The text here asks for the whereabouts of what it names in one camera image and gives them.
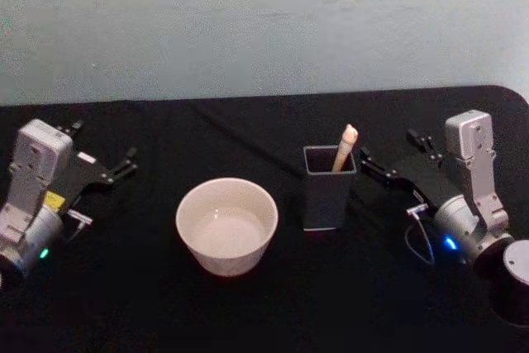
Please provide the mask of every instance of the black tablecloth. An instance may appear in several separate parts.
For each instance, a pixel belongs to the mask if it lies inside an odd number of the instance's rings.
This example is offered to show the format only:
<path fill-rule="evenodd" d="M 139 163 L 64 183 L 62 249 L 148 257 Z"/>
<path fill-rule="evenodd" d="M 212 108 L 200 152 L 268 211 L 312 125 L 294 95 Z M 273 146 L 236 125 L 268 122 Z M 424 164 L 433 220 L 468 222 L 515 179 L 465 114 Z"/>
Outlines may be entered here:
<path fill-rule="evenodd" d="M 409 127 L 442 147 L 445 119 L 471 108 L 493 117 L 498 194 L 512 234 L 529 236 L 529 107 L 505 88 L 2 107 L 0 169 L 17 128 L 35 117 L 82 118 L 79 150 L 112 166 L 135 145 L 141 168 L 113 194 L 84 198 L 78 209 L 94 218 L 90 229 L 52 248 L 22 289 L 0 298 L 0 342 L 65 351 L 524 351 L 529 332 L 494 315 L 488 283 L 453 261 L 431 269 L 417 260 L 403 243 L 400 199 L 364 175 L 344 229 L 300 227 L 304 145 L 336 144 L 350 122 L 357 148 L 390 164 L 414 153 Z M 203 270 L 174 226 L 186 192 L 222 176 L 260 184 L 279 207 L 262 261 L 237 279 Z M 0 174 L 2 198 L 9 181 Z"/>

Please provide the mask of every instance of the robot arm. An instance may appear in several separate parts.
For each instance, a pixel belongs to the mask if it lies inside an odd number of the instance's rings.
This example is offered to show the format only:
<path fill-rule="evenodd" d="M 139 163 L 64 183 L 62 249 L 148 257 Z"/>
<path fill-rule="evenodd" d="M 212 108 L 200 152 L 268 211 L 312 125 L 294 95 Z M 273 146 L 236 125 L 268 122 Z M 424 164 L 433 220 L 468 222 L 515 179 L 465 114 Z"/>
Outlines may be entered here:
<path fill-rule="evenodd" d="M 462 173 L 461 190 L 439 170 L 442 155 L 429 136 L 408 132 L 424 152 L 389 168 L 377 164 L 362 149 L 362 170 L 389 189 L 403 189 L 420 204 L 407 211 L 427 212 L 433 225 L 457 243 L 466 261 L 492 283 L 496 313 L 516 324 L 529 323 L 529 241 L 514 241 L 508 215 L 494 187 L 492 120 L 489 114 L 468 111 L 446 121 L 446 141 Z"/>
<path fill-rule="evenodd" d="M 114 169 L 73 150 L 81 126 L 54 128 L 33 120 L 18 132 L 12 183 L 0 212 L 0 289 L 19 284 L 47 247 L 61 237 L 70 241 L 92 222 L 72 209 L 87 188 L 111 187 L 137 169 L 135 149 Z M 64 235 L 67 214 L 79 222 L 70 237 Z"/>

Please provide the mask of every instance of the green led light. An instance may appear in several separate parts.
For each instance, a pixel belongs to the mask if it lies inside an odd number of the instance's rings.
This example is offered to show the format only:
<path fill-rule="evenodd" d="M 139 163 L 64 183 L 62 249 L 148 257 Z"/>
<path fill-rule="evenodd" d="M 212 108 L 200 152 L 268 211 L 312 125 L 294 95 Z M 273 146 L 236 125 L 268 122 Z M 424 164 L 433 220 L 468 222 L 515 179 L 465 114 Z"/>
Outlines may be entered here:
<path fill-rule="evenodd" d="M 46 256 L 48 256 L 49 253 L 50 253 L 50 250 L 48 250 L 47 248 L 45 248 L 44 250 L 42 250 L 42 252 L 41 252 L 41 259 L 43 260 Z"/>

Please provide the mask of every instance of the white wall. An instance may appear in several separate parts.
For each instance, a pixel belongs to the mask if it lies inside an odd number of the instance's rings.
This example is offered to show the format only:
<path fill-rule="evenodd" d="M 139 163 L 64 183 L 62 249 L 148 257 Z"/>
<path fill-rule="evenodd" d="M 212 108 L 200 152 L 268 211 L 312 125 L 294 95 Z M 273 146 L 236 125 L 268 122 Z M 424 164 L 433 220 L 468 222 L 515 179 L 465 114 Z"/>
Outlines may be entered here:
<path fill-rule="evenodd" d="M 496 83 L 529 0 L 0 0 L 0 103 Z"/>

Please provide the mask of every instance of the yellow label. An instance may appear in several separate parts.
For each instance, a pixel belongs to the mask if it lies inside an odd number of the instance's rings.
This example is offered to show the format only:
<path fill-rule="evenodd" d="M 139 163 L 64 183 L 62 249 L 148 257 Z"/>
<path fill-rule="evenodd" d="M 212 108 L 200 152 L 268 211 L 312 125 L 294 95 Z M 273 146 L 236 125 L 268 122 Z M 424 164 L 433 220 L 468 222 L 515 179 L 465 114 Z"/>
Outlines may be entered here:
<path fill-rule="evenodd" d="M 57 193 L 48 191 L 46 192 L 46 196 L 44 197 L 44 204 L 55 212 L 58 212 L 60 206 L 63 205 L 65 200 L 65 198 L 59 196 Z"/>

